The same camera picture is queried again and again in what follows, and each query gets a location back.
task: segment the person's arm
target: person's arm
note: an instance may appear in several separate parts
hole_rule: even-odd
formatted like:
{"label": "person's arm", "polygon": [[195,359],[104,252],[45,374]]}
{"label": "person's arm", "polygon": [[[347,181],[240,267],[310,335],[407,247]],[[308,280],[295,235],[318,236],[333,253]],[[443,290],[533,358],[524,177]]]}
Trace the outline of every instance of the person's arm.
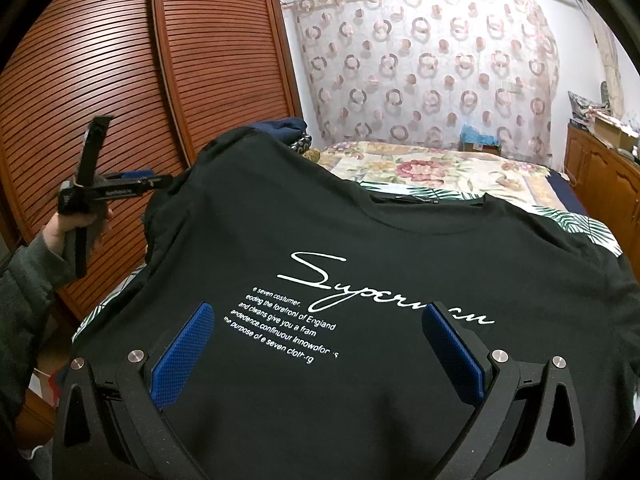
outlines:
{"label": "person's arm", "polygon": [[0,425],[10,433],[36,363],[53,293],[74,278],[60,256],[65,232],[94,221],[90,214],[55,214],[28,247],[15,252],[0,276]]}

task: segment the blue gripper pad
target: blue gripper pad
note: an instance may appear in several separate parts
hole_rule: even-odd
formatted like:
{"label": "blue gripper pad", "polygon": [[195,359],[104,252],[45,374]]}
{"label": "blue gripper pad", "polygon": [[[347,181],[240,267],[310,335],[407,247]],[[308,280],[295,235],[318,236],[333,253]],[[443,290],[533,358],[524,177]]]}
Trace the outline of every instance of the blue gripper pad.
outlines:
{"label": "blue gripper pad", "polygon": [[213,326],[213,308],[203,303],[156,363],[150,394],[158,410],[175,402],[180,395],[209,341]]}
{"label": "blue gripper pad", "polygon": [[484,399],[482,368],[433,304],[422,311],[422,331],[460,400],[478,407]]}

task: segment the hand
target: hand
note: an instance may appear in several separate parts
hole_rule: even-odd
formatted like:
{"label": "hand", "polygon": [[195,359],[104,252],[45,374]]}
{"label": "hand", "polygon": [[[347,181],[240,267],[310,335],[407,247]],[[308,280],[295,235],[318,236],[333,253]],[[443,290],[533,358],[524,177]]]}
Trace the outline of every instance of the hand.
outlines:
{"label": "hand", "polygon": [[[102,221],[102,231],[108,231],[108,221],[113,218],[113,211],[107,209],[107,216]],[[53,253],[62,256],[62,250],[65,247],[65,233],[77,227],[87,227],[95,222],[96,215],[93,213],[76,213],[74,215],[60,215],[55,213],[49,220],[49,223],[42,230],[44,243]],[[100,248],[100,236],[94,243],[94,250]]]}

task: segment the brown wooden wardrobe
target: brown wooden wardrobe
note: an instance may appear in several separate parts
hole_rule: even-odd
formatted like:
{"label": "brown wooden wardrobe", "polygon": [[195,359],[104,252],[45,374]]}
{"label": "brown wooden wardrobe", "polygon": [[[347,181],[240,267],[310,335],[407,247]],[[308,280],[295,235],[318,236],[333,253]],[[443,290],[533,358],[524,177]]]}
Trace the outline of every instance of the brown wooden wardrobe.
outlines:
{"label": "brown wooden wardrobe", "polygon": [[[55,211],[86,124],[106,113],[116,118],[99,171],[173,174],[230,128],[301,117],[278,0],[48,5],[0,73],[2,191],[25,242]],[[112,203],[87,277],[60,292],[78,319],[142,261],[147,200]]]}

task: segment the cardboard box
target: cardboard box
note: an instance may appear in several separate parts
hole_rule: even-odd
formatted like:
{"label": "cardboard box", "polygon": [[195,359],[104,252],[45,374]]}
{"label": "cardboard box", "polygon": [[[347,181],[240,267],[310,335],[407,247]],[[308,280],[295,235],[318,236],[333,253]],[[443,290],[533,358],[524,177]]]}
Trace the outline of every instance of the cardboard box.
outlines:
{"label": "cardboard box", "polygon": [[472,142],[462,143],[463,152],[491,153],[500,156],[500,146],[491,146],[490,144],[478,144]]}
{"label": "cardboard box", "polygon": [[594,133],[607,142],[610,142],[615,148],[622,148],[628,152],[633,150],[637,141],[635,137],[598,115],[595,117]]}

